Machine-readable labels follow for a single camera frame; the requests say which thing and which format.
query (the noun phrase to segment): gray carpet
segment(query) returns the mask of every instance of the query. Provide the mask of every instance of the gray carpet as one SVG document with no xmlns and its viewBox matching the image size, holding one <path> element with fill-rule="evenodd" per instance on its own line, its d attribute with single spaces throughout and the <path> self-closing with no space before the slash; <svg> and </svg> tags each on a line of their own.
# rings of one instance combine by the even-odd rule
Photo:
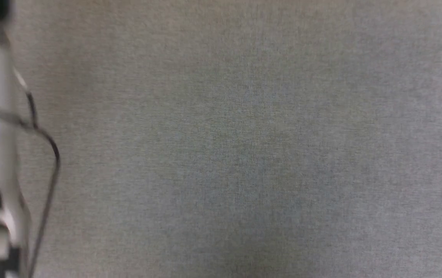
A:
<svg viewBox="0 0 442 278">
<path fill-rule="evenodd" d="M 16 8 L 37 278 L 442 278 L 442 0 Z"/>
</svg>

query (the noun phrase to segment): floor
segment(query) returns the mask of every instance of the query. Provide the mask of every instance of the floor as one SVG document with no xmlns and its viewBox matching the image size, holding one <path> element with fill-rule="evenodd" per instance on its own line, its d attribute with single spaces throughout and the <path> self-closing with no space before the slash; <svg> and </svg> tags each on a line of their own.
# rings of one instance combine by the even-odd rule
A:
<svg viewBox="0 0 442 278">
<path fill-rule="evenodd" d="M 442 277 L 442 0 L 15 5 L 37 278 Z"/>
</svg>

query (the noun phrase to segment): cable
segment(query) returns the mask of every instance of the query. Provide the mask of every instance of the cable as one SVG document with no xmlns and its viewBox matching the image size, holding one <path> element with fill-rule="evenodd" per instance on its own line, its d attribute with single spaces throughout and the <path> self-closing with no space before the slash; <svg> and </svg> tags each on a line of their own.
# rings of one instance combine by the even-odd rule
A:
<svg viewBox="0 0 442 278">
<path fill-rule="evenodd" d="M 14 69 L 15 75 L 17 76 L 18 82 L 23 87 L 25 96 L 27 97 L 27 101 L 29 103 L 30 108 L 30 122 L 23 120 L 20 116 L 14 113 L 9 113 L 6 111 L 0 110 L 0 120 L 10 124 L 15 125 L 17 127 L 23 128 L 29 132 L 35 132 L 37 135 L 45 139 L 52 147 L 54 153 L 54 168 L 53 173 L 51 175 L 51 180 L 49 181 L 48 193 L 46 195 L 46 202 L 44 204 L 44 209 L 41 216 L 41 224 L 39 225 L 39 229 L 37 231 L 37 238 L 34 244 L 34 248 L 32 250 L 32 258 L 29 263 L 29 278 L 34 276 L 34 272 L 36 270 L 37 259 L 39 257 L 39 251 L 42 245 L 42 239 L 44 238 L 44 232 L 46 231 L 47 221 L 49 218 L 49 212 L 51 210 L 51 204 L 54 198 L 54 191 L 56 188 L 56 183 L 58 181 L 58 176 L 61 168 L 61 160 L 60 160 L 60 152 L 58 150 L 58 146 L 54 141 L 53 137 L 46 132 L 46 130 L 39 128 L 39 123 L 37 122 L 37 110 L 36 104 L 34 102 L 34 97 L 32 93 L 28 90 L 25 81 L 22 76 Z"/>
</svg>

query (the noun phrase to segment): wire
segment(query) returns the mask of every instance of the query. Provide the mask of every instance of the wire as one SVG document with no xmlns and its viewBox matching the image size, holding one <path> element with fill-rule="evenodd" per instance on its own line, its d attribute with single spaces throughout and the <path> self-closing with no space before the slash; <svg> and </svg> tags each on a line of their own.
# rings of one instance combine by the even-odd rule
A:
<svg viewBox="0 0 442 278">
<path fill-rule="evenodd" d="M 34 97 L 32 93 L 27 87 L 27 84 L 23 80 L 22 76 L 18 73 L 16 69 L 14 69 L 15 75 L 17 76 L 18 82 L 22 86 L 25 96 L 27 97 L 27 101 L 29 103 L 30 108 L 30 121 L 23 120 L 20 116 L 14 113 L 1 111 L 0 110 L 0 120 L 10 124 L 21 127 L 29 132 L 35 132 L 37 135 L 45 139 L 52 147 L 54 153 L 54 168 L 53 173 L 51 175 L 51 180 L 49 181 L 49 188 L 46 195 L 46 202 L 44 204 L 44 209 L 41 216 L 41 223 L 39 224 L 39 229 L 37 231 L 36 242 L 34 244 L 34 248 L 32 250 L 32 258 L 29 263 L 29 278 L 34 276 L 34 272 L 36 270 L 37 259 L 39 257 L 39 251 L 41 250 L 42 240 L 44 238 L 44 233 L 46 231 L 47 221 L 49 218 L 49 213 L 51 210 L 51 204 L 54 198 L 54 192 L 56 188 L 56 184 L 58 181 L 58 176 L 61 168 L 61 160 L 60 160 L 60 152 L 58 150 L 58 146 L 51 137 L 51 135 L 44 129 L 39 128 L 39 123 L 37 122 L 37 110 L 36 104 L 34 102 Z"/>
</svg>

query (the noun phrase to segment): black cable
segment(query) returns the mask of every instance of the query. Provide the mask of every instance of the black cable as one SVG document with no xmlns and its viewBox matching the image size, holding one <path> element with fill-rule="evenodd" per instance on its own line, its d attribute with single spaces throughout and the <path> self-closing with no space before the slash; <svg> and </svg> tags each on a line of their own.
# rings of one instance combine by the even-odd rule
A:
<svg viewBox="0 0 442 278">
<path fill-rule="evenodd" d="M 41 249 L 42 239 L 44 238 L 44 232 L 46 231 L 49 212 L 51 210 L 51 204 L 53 202 L 54 191 L 56 188 L 56 183 L 58 181 L 58 175 L 61 168 L 61 160 L 60 160 L 60 152 L 58 150 L 58 146 L 54 141 L 53 137 L 51 137 L 51 135 L 48 132 L 46 132 L 46 130 L 39 128 L 39 123 L 37 122 L 36 104 L 34 102 L 34 97 L 32 96 L 32 93 L 29 91 L 25 91 L 25 96 L 27 97 L 27 100 L 29 102 L 30 122 L 24 121 L 20 116 L 16 114 L 1 110 L 0 110 L 0 120 L 8 124 L 21 127 L 26 131 L 35 132 L 37 135 L 45 139 L 53 149 L 54 160 L 55 160 L 53 173 L 51 175 L 51 180 L 49 181 L 49 189 L 46 196 L 46 202 L 44 204 L 44 209 L 41 216 L 41 224 L 39 225 L 39 230 L 37 231 L 37 238 L 34 244 L 34 248 L 32 250 L 32 258 L 29 264 L 29 272 L 28 272 L 29 278 L 32 278 L 36 270 L 37 259 L 39 257 L 39 251 Z"/>
</svg>

